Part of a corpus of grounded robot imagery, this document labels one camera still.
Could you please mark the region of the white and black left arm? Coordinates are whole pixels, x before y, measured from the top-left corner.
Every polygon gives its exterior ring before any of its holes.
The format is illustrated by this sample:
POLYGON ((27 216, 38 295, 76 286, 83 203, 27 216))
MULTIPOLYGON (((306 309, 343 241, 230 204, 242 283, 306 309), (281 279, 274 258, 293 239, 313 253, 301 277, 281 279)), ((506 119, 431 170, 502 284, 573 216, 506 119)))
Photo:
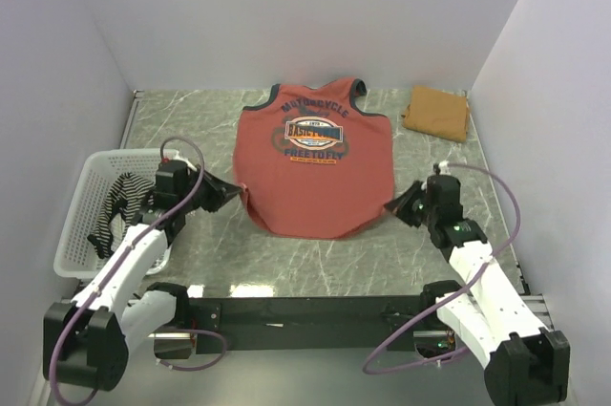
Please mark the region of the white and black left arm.
POLYGON ((160 165, 117 251, 92 282, 70 301, 52 304, 43 318, 43 375, 54 395, 61 384, 113 390, 131 352, 159 329, 198 333, 185 286, 155 283, 140 298, 133 295, 189 213, 214 213, 241 193, 183 162, 160 165))

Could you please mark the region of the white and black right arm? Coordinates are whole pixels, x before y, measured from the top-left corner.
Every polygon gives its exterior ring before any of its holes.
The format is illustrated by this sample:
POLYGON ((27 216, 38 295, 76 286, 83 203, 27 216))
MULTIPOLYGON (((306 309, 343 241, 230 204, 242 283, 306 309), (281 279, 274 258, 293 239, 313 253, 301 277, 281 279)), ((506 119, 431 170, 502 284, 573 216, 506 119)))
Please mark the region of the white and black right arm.
POLYGON ((463 214, 461 183, 449 175, 416 181, 385 208, 425 226, 461 280, 427 284, 412 323, 448 327, 480 363, 495 405, 550 405, 568 395, 570 345, 528 307, 503 272, 479 224, 463 214))

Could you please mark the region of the tan tank top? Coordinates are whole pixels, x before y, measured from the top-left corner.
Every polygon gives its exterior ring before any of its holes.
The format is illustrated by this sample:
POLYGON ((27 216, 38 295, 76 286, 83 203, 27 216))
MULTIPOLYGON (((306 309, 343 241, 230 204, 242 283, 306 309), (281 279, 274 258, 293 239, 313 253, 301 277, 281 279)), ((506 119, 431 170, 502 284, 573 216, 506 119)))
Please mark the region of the tan tank top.
POLYGON ((468 99, 465 95, 414 86, 402 118, 402 125, 406 129, 440 139, 465 142, 470 122, 468 99))

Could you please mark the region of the red printed tank top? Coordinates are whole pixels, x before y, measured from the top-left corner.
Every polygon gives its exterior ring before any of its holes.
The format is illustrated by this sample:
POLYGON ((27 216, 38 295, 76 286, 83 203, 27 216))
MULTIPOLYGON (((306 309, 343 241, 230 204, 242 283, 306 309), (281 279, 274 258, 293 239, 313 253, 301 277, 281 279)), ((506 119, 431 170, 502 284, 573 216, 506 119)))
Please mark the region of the red printed tank top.
POLYGON ((356 104, 365 82, 277 84, 242 109, 233 172, 250 219, 289 238, 337 240, 375 222, 394 194, 390 119, 356 104))

